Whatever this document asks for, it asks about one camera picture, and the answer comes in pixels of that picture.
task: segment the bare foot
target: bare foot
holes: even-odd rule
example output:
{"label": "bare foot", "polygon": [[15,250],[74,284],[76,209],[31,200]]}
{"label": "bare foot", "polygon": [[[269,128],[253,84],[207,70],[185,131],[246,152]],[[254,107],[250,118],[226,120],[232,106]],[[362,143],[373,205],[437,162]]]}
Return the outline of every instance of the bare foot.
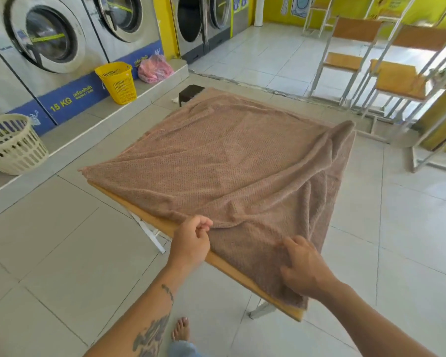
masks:
{"label": "bare foot", "polygon": [[190,338],[190,324],[187,317],[182,317],[177,321],[175,329],[172,331],[172,340],[188,341]]}

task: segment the person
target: person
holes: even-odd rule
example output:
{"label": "person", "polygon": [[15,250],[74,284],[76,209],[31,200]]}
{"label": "person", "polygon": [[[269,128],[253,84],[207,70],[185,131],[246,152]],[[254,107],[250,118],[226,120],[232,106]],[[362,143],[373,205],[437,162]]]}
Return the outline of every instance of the person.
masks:
{"label": "person", "polygon": [[[192,216],[179,226],[166,266],[84,357],[157,356],[175,295],[210,250],[207,232],[212,225],[205,216]],[[339,281],[310,241],[296,236],[285,238],[282,244],[291,260],[291,266],[280,267],[284,283],[294,292],[326,306],[347,330],[362,356],[435,356]],[[172,331],[169,357],[199,357],[189,337],[189,321],[180,318]]]}

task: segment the white laundry basket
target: white laundry basket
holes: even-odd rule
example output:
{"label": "white laundry basket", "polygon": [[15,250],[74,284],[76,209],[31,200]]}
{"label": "white laundry basket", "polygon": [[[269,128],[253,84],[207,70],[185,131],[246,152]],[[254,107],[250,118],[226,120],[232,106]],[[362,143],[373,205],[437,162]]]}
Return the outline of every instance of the white laundry basket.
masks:
{"label": "white laundry basket", "polygon": [[0,115],[0,171],[26,173],[48,158],[48,150],[22,114]]}

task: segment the tile floor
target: tile floor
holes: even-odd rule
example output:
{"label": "tile floor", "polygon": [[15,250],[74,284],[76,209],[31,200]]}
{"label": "tile floor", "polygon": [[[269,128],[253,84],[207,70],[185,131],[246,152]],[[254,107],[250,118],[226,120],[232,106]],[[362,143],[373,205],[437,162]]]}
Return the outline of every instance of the tile floor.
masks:
{"label": "tile floor", "polygon": [[[347,116],[190,75],[0,215],[0,356],[81,356],[163,267],[168,254],[159,254],[126,211],[77,169],[125,149],[178,107],[172,99],[189,84],[313,118]],[[170,241],[160,241],[168,250]],[[446,172],[427,168],[412,175],[402,149],[357,137],[322,254],[370,305],[446,356]],[[203,265],[175,297],[171,324],[188,316],[196,345],[213,357],[360,355],[318,302],[311,301],[302,323],[279,312],[250,320],[246,312],[258,303]],[[160,356],[167,355],[169,331]]]}
{"label": "tile floor", "polygon": [[[246,29],[189,65],[189,68],[197,74],[214,75],[262,88],[307,96],[314,82],[329,34],[329,32],[324,32],[321,39],[317,39],[317,33],[303,35],[300,27],[265,23],[261,28]],[[367,52],[367,47],[361,42],[333,38],[329,51],[363,56]],[[370,52],[369,59],[378,58],[382,51],[382,46],[375,47]],[[391,47],[385,60],[414,65],[419,72],[432,55],[433,53],[428,51]],[[445,56],[446,52],[441,53],[434,65],[441,62]],[[365,63],[349,93],[349,98],[353,97],[367,68],[368,63]],[[351,74],[344,71],[324,69],[314,95],[331,99],[339,98],[350,77]],[[362,94],[358,105],[363,103],[374,83],[375,79]],[[421,117],[441,94],[442,91],[417,114],[415,119]],[[387,96],[380,95],[374,105],[381,107],[387,99]],[[388,110],[394,106],[395,102],[396,99],[389,104]],[[412,103],[404,115],[409,115],[416,105],[417,103]]]}

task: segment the brown blanket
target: brown blanket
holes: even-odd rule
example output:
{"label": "brown blanket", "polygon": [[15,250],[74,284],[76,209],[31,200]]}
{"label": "brown blanket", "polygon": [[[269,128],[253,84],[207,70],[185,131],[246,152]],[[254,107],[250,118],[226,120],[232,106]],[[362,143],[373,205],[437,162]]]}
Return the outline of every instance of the brown blanket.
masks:
{"label": "brown blanket", "polygon": [[205,89],[114,159],[83,175],[155,216],[214,221],[212,250],[269,295],[283,286],[277,246],[302,235],[321,250],[355,132],[215,89]]}

